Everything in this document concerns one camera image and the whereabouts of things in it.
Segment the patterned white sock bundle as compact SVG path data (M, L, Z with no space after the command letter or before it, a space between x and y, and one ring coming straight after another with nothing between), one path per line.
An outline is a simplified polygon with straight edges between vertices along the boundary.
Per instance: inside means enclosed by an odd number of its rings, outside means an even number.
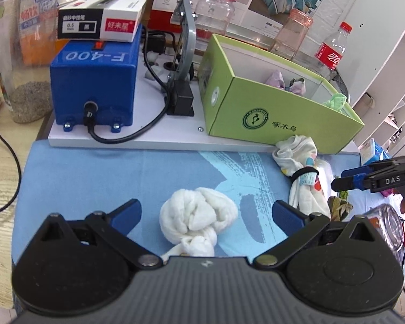
M272 157L282 173L290 178L289 204L301 213L320 213L331 218L316 168L317 147L310 137L293 135L275 145Z

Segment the white knotted towel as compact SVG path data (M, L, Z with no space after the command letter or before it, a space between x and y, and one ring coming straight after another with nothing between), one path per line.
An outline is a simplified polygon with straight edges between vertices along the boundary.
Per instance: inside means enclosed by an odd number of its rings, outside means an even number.
M238 218L238 207L229 197L209 188L181 189L163 204L159 215L161 232L173 244L161 256L212 258L218 235Z

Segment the blue tissue pack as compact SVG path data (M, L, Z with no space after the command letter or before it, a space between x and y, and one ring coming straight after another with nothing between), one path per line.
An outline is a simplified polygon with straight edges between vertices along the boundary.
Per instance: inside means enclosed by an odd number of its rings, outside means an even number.
M373 162L388 160L391 157L387 152L374 140L368 139L365 143L359 146L361 165L369 165Z

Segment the crumpled clear plastic bottle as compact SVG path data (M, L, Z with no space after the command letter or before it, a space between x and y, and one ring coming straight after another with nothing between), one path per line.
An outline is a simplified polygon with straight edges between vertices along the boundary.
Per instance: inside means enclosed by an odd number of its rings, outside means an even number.
M383 237L397 261L401 263L405 234L401 219L394 207L383 203L367 211L364 216Z

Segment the blue cloth mat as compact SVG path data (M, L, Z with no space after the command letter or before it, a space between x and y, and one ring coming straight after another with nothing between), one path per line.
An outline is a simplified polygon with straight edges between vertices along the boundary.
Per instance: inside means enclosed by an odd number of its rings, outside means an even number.
M171 244L159 226L161 206L175 191L199 187L222 192L238 207L237 220L219 235L217 255L254 258L285 239L271 208L288 199L290 181L270 154L54 148L36 141L16 203L11 259L20 258L52 213L81 220L131 199L143 212L130 238L162 255Z

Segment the white shelf unit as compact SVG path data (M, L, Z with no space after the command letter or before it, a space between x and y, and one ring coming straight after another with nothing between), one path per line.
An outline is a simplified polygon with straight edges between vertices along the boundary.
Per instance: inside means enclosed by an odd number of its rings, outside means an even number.
M353 107L369 95L374 107L361 115L364 128L354 138L361 145L370 137L384 144L396 132L387 116L405 101L405 0L322 0L303 47L313 54L321 42L345 21L353 27L339 63ZM398 121L405 123L405 116Z

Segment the white machine base board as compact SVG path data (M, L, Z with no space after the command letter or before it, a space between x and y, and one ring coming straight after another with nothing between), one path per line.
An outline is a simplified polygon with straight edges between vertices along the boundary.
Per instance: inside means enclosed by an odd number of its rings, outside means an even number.
M154 80L145 78L146 67L139 58L137 81L134 99L134 120L130 127L123 127L120 132L113 133L109 126L95 127L98 136L113 139L132 134L154 119L164 107L164 97L160 87ZM247 141L213 137L206 133L203 105L197 82L191 83L194 95L194 115L165 115L150 130L140 137L120 145L103 145L87 133L87 127L76 125L72 131L66 132L62 125L52 123L48 140L53 147L97 148L97 149L150 149L176 151L231 151L269 153L273 147Z

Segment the coca-cola plastic bottle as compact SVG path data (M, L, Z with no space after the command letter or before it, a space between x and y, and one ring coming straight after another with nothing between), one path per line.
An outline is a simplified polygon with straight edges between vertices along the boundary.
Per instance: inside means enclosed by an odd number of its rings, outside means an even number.
M347 38L353 28L346 22L341 22L338 29L323 40L315 58L318 60L318 72L330 79L345 53Z

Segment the green cardboard box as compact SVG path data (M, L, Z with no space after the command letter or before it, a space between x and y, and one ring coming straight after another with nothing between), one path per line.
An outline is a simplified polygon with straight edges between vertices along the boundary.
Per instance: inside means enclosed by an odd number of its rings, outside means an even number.
M338 92L324 77L222 35L211 37L198 81L210 136L274 145L305 135L336 154L364 127L349 104L327 106Z

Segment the blue F-400 machine box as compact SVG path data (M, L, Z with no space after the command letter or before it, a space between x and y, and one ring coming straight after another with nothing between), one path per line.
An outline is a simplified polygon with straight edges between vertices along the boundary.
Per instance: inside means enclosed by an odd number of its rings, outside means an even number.
M133 42L71 40L50 65L52 102L57 125L70 132L94 123L120 132L133 123L134 93L142 28Z

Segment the pink-lid clear bottle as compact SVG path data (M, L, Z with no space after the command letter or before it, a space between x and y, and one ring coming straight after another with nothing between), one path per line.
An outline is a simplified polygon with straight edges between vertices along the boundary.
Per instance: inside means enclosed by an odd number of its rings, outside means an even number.
M281 27L270 52L292 61L307 35L313 19L299 9L291 9L290 14Z

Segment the black white red pen box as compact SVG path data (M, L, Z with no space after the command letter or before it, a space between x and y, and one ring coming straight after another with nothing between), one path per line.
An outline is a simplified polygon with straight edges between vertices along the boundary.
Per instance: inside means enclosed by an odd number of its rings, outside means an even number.
M59 39L132 42L148 0L76 0L58 9Z

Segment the red-lid clear jar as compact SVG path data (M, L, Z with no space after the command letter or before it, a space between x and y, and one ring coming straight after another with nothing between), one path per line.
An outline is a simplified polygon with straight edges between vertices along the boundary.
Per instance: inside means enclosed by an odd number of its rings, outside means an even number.
M213 34L225 34L235 14L236 0L198 0L195 7L197 38L208 42Z

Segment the tall clear plastic jar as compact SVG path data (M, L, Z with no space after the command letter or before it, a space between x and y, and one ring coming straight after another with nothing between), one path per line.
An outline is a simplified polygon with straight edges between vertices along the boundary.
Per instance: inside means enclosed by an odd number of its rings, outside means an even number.
M52 110L58 0L0 0L0 83L12 119L34 122Z

